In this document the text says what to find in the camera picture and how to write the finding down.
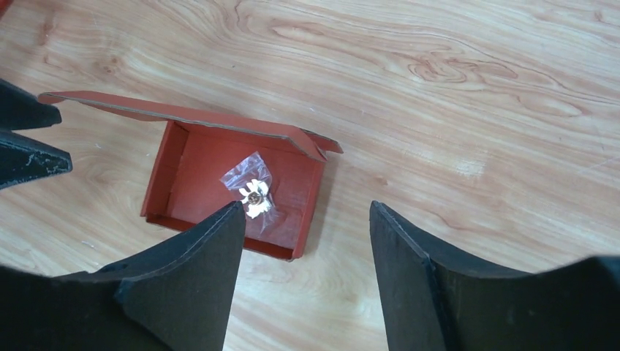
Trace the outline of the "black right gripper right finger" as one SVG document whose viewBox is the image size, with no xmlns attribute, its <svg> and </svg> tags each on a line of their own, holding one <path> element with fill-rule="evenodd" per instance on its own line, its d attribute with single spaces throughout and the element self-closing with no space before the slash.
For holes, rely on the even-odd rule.
<svg viewBox="0 0 620 351">
<path fill-rule="evenodd" d="M 619 258 L 540 273 L 493 263 L 373 201 L 369 231 L 390 350 L 617 350 Z"/>
</svg>

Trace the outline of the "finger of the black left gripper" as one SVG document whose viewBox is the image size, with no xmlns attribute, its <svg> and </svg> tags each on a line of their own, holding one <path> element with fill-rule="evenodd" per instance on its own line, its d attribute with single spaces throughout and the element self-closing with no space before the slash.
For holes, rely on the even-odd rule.
<svg viewBox="0 0 620 351">
<path fill-rule="evenodd" d="M 33 94 L 1 79 L 2 129 L 39 129 L 61 122 L 62 117 L 57 107 L 43 104 Z"/>
<path fill-rule="evenodd" d="M 72 169 L 68 152 L 1 130 L 1 189 L 69 173 Z"/>
</svg>

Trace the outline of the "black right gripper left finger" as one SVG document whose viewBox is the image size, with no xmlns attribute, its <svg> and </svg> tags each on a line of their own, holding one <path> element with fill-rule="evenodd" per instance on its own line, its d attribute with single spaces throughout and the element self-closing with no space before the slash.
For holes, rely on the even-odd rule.
<svg viewBox="0 0 620 351">
<path fill-rule="evenodd" d="M 93 273 L 1 267 L 3 350 L 221 350 L 243 250 L 232 202 Z"/>
</svg>

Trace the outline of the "clear plastic scrap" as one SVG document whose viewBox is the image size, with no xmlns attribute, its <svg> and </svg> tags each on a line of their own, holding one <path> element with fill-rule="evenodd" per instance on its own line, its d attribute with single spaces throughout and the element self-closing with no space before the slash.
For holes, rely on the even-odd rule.
<svg viewBox="0 0 620 351">
<path fill-rule="evenodd" d="M 260 238 L 267 235 L 282 218 L 271 193 L 272 174 L 258 151 L 228 170 L 220 181 L 242 203 L 248 220 L 248 236 Z"/>
</svg>

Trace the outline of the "red paper box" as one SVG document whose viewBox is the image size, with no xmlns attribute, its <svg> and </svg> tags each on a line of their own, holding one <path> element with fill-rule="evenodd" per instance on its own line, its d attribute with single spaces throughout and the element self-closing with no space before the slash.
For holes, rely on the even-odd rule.
<svg viewBox="0 0 620 351">
<path fill-rule="evenodd" d="M 146 190 L 142 216 L 147 222 L 187 230 L 224 205 L 241 200 L 257 171 L 229 184 L 224 176 L 252 154 L 268 171 L 266 181 L 273 224 L 265 215 L 246 223 L 244 246 L 281 260 L 302 257 L 330 152 L 339 143 L 289 124 L 122 97 L 96 91 L 55 91 L 39 101 L 65 100 L 139 121 L 165 121 L 159 151 Z"/>
</svg>

